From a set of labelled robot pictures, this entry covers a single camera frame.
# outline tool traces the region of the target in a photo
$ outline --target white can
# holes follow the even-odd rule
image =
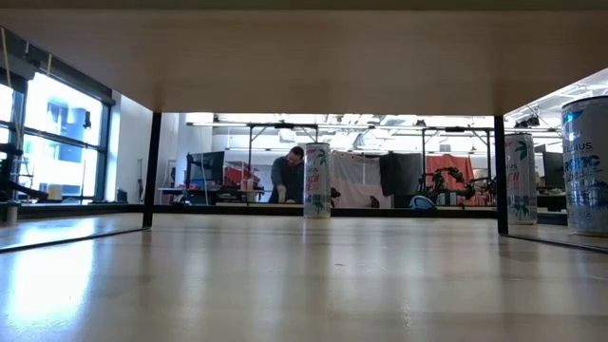
[[[332,213],[330,145],[313,142],[306,145],[304,165],[304,218],[326,219]]]
[[[504,149],[509,223],[535,224],[538,220],[538,207],[532,135],[506,135]]]
[[[608,235],[608,96],[565,105],[561,123],[568,227]]]

